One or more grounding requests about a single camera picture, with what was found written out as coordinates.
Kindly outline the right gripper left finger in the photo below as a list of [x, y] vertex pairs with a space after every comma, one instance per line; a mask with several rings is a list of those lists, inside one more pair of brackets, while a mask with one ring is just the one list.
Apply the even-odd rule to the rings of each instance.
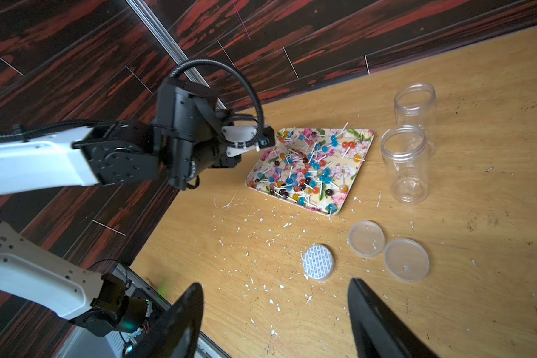
[[204, 292], [193, 283], [185, 293], [152, 325], [128, 357], [195, 356], [204, 315]]

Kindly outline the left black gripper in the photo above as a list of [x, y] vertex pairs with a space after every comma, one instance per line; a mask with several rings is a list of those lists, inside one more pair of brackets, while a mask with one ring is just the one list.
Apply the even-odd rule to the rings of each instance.
[[199, 175], [206, 169], [232, 169], [241, 161], [242, 156], [229, 157], [228, 148], [217, 140], [197, 143], [192, 149], [192, 174]]

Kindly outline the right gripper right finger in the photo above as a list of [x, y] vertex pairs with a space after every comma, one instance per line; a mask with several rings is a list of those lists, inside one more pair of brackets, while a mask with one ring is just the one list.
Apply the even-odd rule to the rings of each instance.
[[347, 299], [359, 357], [436, 356], [362, 279], [351, 279]]

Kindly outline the clear plastic jar lid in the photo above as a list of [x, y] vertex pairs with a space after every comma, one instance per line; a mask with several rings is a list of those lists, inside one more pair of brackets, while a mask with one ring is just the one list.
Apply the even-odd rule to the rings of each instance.
[[379, 255], [386, 244], [381, 227], [375, 222], [362, 221], [353, 225], [348, 233], [348, 244], [362, 258]]

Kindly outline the clear candy jar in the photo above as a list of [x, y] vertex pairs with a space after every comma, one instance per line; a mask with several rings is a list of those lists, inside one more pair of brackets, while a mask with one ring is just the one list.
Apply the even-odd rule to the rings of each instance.
[[394, 110], [397, 126], [421, 128], [428, 139], [430, 156], [436, 153], [437, 97], [432, 84], [417, 83], [396, 93]]
[[430, 153], [425, 132], [413, 125], [391, 128], [382, 136], [381, 153], [393, 198], [404, 204], [424, 201]]

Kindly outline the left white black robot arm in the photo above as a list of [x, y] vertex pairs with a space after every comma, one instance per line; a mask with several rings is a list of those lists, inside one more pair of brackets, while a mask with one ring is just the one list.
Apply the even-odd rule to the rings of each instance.
[[[219, 110], [215, 91], [182, 79], [198, 66], [233, 75], [249, 94], [255, 115]], [[248, 79], [229, 64], [193, 59], [163, 80], [149, 124], [75, 120], [0, 134], [0, 195], [157, 180], [162, 169], [174, 188], [195, 189], [204, 170], [233, 168], [243, 153], [274, 145], [274, 130]], [[0, 291], [103, 337], [113, 331], [130, 334], [146, 322], [148, 303], [126, 290], [125, 281], [79, 268], [0, 219]]]

